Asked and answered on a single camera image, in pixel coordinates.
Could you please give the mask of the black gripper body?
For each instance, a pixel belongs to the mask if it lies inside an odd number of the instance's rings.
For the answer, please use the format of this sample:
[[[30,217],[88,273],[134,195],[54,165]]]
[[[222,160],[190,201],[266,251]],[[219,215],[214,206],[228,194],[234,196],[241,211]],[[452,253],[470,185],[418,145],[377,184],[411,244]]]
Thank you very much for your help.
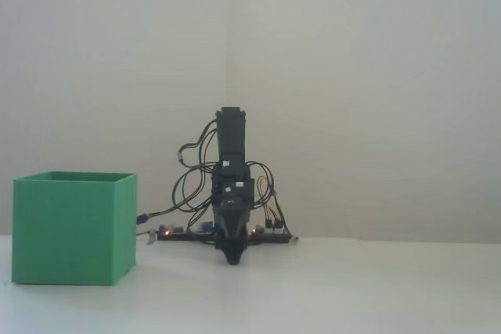
[[[211,183],[212,210],[215,214],[223,209],[243,208],[249,211],[254,207],[253,178],[213,177]]]

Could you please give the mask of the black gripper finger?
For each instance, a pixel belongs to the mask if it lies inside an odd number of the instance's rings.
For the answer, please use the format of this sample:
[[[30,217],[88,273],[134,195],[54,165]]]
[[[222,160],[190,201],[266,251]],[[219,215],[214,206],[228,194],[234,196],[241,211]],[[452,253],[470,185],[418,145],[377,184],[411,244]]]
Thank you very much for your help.
[[[250,211],[245,210],[236,216],[234,220],[234,246],[233,246],[233,256],[232,256],[232,264],[238,265],[240,263],[240,259],[243,255],[243,252],[247,248],[247,223],[250,219]]]
[[[224,253],[227,263],[234,265],[232,239],[229,236],[228,225],[225,217],[217,212],[214,213],[214,243]]]

